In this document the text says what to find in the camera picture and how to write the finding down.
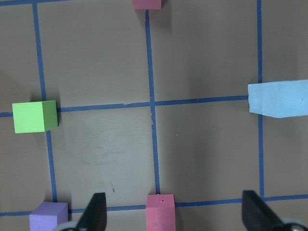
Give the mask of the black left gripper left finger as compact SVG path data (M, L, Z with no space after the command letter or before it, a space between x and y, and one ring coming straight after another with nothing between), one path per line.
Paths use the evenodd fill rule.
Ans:
M74 231L104 231L107 226L105 193L95 193L86 207Z

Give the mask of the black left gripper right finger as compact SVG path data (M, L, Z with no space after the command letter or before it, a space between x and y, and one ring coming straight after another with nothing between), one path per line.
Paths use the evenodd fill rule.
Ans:
M253 190L242 193L242 222L247 231L291 231Z

